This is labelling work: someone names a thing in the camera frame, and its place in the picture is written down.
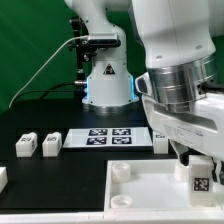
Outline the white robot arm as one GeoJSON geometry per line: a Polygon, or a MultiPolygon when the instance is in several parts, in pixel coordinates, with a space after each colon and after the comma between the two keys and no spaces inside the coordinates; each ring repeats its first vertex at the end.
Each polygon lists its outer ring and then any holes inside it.
{"type": "Polygon", "coordinates": [[[151,128],[179,154],[189,149],[224,162],[224,94],[215,86],[215,31],[221,0],[65,0],[87,27],[81,44],[94,50],[87,78],[87,108],[106,112],[141,100],[151,128]],[[109,11],[127,10],[144,46],[147,71],[137,79],[126,68],[124,32],[109,11]]]}

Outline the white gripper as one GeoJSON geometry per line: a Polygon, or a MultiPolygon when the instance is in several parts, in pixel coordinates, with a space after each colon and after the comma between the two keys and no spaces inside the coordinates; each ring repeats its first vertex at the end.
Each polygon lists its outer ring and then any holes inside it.
{"type": "Polygon", "coordinates": [[[142,96],[142,103],[149,125],[171,140],[179,162],[184,166],[189,164],[189,148],[214,157],[212,175],[220,183],[220,160],[224,160],[224,95],[208,93],[186,113],[168,112],[147,95],[142,96]]]}

